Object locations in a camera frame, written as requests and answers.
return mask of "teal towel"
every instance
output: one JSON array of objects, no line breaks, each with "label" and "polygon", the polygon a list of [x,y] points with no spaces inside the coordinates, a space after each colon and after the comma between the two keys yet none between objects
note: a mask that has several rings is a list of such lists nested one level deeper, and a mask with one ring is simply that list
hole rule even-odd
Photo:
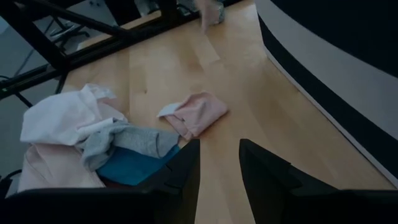
[{"label": "teal towel", "polygon": [[119,184],[137,185],[162,168],[179,150],[179,146],[175,145],[166,156],[156,159],[116,147],[111,158],[96,171],[99,176]]}]

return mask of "pink folded cloth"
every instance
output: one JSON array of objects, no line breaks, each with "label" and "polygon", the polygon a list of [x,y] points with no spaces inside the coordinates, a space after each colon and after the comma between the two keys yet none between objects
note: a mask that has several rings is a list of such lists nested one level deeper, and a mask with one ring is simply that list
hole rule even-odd
[{"label": "pink folded cloth", "polygon": [[71,146],[34,144],[24,157],[18,192],[57,187],[105,187],[95,172],[80,162],[81,153]]},{"label": "pink folded cloth", "polygon": [[182,103],[165,106],[157,117],[164,116],[186,140],[197,137],[228,111],[225,103],[211,93],[190,95]]}]

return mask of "pile of laundry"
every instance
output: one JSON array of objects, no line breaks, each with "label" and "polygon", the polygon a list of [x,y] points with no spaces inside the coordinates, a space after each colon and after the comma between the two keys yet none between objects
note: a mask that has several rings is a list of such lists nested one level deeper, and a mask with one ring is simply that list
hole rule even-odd
[{"label": "pile of laundry", "polygon": [[171,133],[128,123],[114,105],[111,90],[87,84],[27,110],[21,141],[30,148],[18,191],[137,185],[178,153],[180,135],[198,137],[228,111],[210,93],[190,95],[159,112],[178,132]]}]

